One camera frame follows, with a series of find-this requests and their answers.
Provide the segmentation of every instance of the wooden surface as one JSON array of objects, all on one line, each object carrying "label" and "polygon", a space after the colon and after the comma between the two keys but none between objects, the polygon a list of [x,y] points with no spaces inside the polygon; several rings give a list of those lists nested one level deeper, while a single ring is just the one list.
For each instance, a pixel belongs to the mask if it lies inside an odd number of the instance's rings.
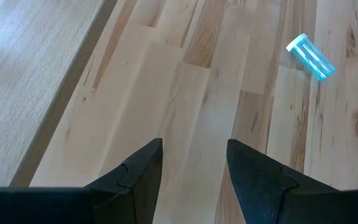
[{"label": "wooden surface", "polygon": [[[163,137],[155,223],[245,223],[229,138],[358,188],[358,1],[145,2],[118,0],[32,186],[85,185]],[[285,50],[302,32],[337,67],[321,83]]]},{"label": "wooden surface", "polygon": [[0,0],[0,185],[29,184],[115,0]]}]

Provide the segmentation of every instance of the wooden floor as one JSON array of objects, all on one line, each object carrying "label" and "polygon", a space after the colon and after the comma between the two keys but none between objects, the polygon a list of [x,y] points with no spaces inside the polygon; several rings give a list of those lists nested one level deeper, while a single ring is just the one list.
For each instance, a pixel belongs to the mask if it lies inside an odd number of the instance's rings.
[{"label": "wooden floor", "polygon": [[[285,50],[305,32],[337,67]],[[156,137],[155,223],[244,223],[229,138],[358,189],[358,1],[118,0],[32,186],[82,186]]]}]

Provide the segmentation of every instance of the white bottle cap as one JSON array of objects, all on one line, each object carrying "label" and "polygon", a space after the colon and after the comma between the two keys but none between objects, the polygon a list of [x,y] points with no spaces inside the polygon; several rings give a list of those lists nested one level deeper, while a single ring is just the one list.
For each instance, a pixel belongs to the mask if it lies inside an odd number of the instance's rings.
[{"label": "white bottle cap", "polygon": [[302,40],[305,40],[306,38],[308,38],[308,36],[306,34],[301,34],[298,37],[296,37],[295,39],[293,39],[293,41],[291,41],[290,44],[288,44],[287,51],[291,52],[292,48],[294,48],[297,44],[299,44],[299,42],[301,42]]}]

